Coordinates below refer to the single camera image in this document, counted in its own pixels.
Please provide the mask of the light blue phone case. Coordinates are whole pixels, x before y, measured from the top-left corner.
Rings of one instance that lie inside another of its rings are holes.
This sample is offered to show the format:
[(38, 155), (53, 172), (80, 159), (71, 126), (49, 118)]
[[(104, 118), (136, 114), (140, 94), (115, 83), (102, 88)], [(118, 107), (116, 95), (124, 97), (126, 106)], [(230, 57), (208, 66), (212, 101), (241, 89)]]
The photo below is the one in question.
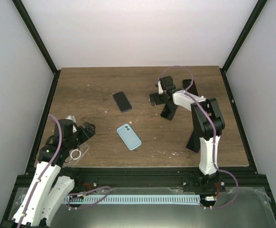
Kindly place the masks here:
[(129, 150), (133, 151), (142, 145), (142, 141), (129, 124), (118, 127), (116, 131)]

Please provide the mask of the clear magsafe phone case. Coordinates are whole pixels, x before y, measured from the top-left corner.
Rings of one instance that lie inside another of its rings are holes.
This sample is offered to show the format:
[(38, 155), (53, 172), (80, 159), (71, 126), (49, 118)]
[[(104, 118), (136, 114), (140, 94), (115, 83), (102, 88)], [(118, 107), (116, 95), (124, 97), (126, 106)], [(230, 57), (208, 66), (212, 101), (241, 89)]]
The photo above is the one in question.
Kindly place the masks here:
[(64, 164), (75, 165), (89, 151), (90, 146), (87, 143), (81, 144), (78, 148), (72, 149)]

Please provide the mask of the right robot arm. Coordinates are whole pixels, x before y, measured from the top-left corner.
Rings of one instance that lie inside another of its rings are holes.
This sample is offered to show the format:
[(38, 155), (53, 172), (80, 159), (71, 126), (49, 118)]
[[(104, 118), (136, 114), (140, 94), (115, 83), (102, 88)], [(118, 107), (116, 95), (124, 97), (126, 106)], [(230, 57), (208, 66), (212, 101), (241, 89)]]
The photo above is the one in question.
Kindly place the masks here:
[(152, 106), (165, 105), (161, 117), (172, 120), (179, 106), (191, 112), (193, 132), (199, 138), (201, 176), (197, 178), (197, 187), (208, 191), (214, 185), (219, 170), (217, 164), (218, 143), (225, 121), (215, 98), (205, 98), (190, 93), (187, 89), (177, 88), (171, 76), (158, 80), (158, 92), (150, 94)]

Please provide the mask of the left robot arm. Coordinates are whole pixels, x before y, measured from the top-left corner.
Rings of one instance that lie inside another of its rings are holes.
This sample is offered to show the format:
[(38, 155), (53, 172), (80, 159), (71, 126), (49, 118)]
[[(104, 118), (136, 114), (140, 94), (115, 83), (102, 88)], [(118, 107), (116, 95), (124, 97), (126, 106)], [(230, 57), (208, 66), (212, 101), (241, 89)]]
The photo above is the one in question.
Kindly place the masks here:
[(40, 149), (34, 177), (17, 212), (2, 228), (48, 228), (71, 191), (83, 186), (78, 169), (64, 167), (72, 150), (95, 135), (95, 125), (78, 126), (71, 118), (55, 121), (53, 134)]

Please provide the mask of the black aluminium frame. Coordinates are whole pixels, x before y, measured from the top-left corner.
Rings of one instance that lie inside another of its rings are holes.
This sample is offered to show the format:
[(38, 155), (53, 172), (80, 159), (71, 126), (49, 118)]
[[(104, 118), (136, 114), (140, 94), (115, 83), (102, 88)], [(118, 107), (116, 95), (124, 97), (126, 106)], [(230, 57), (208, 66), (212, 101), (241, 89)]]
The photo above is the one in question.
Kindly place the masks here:
[[(16, 179), (14, 188), (12, 190), (9, 202), (7, 204), (3, 219), (1, 222), (1, 227), (11, 228), (12, 223), (7, 219), (11, 214), (11, 206), (14, 203), (16, 192), (18, 188), (23, 188), (28, 186), (28, 182), (32, 180), (32, 173), (35, 170), (32, 167), (32, 163), (35, 161), (37, 148), (40, 146), (41, 136), (43, 135), (45, 129), (46, 118), (49, 114), (49, 108), (51, 107), (53, 96), (57, 87), (58, 79), (61, 71), (57, 70), (50, 54), (48, 53), (36, 27), (34, 26), (29, 13), (27, 12), (24, 4), (20, 0), (13, 1), (13, 4), (17, 11), (19, 12), (22, 20), (26, 24), (29, 32), (35, 40), (38, 48), (40, 49), (44, 59), (49, 65), (50, 70), (54, 74), (52, 84), (49, 90), (49, 94), (46, 100), (45, 108), (38, 126), (38, 131), (33, 143), (29, 161), (25, 170), (25, 174), (19, 175)], [(271, 188), (269, 186), (268, 180), (265, 175), (259, 174), (256, 168), (256, 164), (247, 141), (245, 131), (243, 129), (242, 121), (240, 119), (236, 103), (232, 100), (233, 94), (228, 83), (226, 72), (231, 66), (235, 56), (242, 47), (245, 39), (247, 38), (250, 30), (254, 26), (257, 18), (259, 17), (261, 11), (266, 5), (265, 0), (257, 1), (252, 13), (250, 14), (244, 28), (242, 29), (231, 53), (229, 54), (223, 68), (220, 69), (222, 74), (222, 79), (228, 94), (229, 101), (235, 116), (238, 130), (243, 141), (243, 145), (246, 150), (247, 158), (249, 161), (248, 167), (227, 167), (226, 170), (235, 174), (239, 179), (239, 183), (243, 187), (253, 187), (253, 186), (263, 186), (266, 189), (267, 195), (271, 198), (270, 207), (273, 211), (273, 215), (276, 221), (276, 202), (272, 194)], [(197, 171), (197, 168), (180, 168), (179, 173), (176, 172), (176, 168), (81, 168), (82, 178), (87, 179), (88, 176), (92, 175), (98, 178), (97, 183), (101, 184), (104, 181), (110, 181), (114, 187), (145, 187), (147, 184), (156, 187), (169, 187), (172, 184), (179, 183), (181, 176), (187, 177), (192, 175)]]

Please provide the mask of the pink-edged black phone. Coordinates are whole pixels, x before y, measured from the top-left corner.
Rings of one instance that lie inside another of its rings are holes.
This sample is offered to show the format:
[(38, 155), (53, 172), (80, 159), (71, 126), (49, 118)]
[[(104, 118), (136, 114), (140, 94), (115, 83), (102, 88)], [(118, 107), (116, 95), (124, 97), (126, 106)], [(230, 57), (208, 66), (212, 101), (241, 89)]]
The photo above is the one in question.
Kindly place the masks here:
[(191, 133), (191, 136), (186, 145), (186, 149), (193, 153), (199, 153), (200, 151), (200, 139), (195, 130), (193, 130)]

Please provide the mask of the black phone case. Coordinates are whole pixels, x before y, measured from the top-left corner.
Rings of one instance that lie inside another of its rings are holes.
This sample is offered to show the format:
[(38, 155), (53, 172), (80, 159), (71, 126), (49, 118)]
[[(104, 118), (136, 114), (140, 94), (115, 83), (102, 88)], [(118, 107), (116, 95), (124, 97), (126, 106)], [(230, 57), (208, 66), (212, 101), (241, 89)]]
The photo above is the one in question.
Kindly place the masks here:
[(194, 81), (191, 85), (191, 79), (184, 79), (182, 81), (182, 86), (185, 90), (187, 90), (188, 93), (191, 93), (196, 96), (199, 95)]

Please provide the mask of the blue-edged black phone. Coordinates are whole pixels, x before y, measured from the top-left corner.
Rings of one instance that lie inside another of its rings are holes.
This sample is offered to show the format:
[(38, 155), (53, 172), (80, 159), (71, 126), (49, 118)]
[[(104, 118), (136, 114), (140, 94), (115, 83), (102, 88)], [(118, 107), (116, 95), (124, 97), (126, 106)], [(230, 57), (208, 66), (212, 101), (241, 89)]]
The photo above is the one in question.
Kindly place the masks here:
[(113, 94), (113, 98), (121, 112), (126, 112), (132, 109), (132, 106), (124, 92)]

